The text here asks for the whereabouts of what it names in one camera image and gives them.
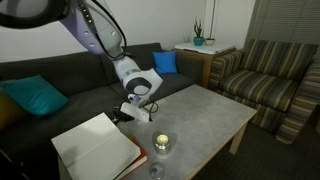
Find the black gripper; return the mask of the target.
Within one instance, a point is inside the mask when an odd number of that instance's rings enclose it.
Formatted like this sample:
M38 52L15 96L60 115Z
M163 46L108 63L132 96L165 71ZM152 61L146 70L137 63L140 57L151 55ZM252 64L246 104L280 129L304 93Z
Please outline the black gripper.
M118 124L119 122L128 122L128 121L133 120L133 117L123 113L120 110L120 107L118 105L115 105L112 107L112 116L113 116L112 122L114 124Z

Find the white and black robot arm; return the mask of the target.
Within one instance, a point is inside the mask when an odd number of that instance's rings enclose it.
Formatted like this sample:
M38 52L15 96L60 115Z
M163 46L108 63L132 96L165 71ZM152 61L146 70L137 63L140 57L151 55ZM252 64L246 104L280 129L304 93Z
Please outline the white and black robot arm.
M120 111L142 122L151 120L144 106L163 82L154 69L142 70L126 53L124 32L104 0L0 0L0 25L31 29L62 23L88 51L108 57L128 93Z

